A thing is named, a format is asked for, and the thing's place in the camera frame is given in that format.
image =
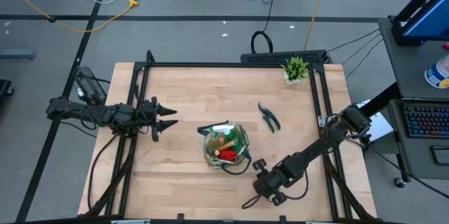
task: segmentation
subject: plant pot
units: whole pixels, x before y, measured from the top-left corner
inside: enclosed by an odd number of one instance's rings
[[[286,72],[283,73],[283,78],[286,79],[286,82],[287,82],[288,85],[297,84],[297,83],[299,83],[301,81],[301,79],[296,79],[296,80],[289,81],[288,80],[288,75],[287,75]]]

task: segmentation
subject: computer screen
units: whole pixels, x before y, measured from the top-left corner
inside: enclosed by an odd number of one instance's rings
[[[449,0],[435,0],[406,27],[406,37],[449,40]]]

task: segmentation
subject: computer keyboard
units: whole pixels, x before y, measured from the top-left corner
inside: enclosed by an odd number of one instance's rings
[[[403,103],[410,137],[449,139],[449,103]]]
[[[325,63],[328,60],[325,50],[317,50],[245,54],[241,55],[240,61],[246,63],[286,64],[286,60],[290,60],[293,57],[302,58],[304,62],[308,63]]]

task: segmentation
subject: scissors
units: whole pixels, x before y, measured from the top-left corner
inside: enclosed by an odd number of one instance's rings
[[[279,123],[276,116],[274,116],[274,114],[270,110],[268,110],[268,108],[263,106],[261,103],[258,103],[257,106],[259,107],[259,110],[262,112],[262,115],[263,115],[262,118],[267,122],[268,126],[272,130],[272,133],[274,133],[274,127],[273,127],[272,123],[270,122],[270,119],[272,119],[274,121],[278,130],[280,130],[281,124]]]

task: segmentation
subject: monitor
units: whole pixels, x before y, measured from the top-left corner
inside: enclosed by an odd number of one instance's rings
[[[393,21],[398,45],[449,41],[449,0],[412,0]]]

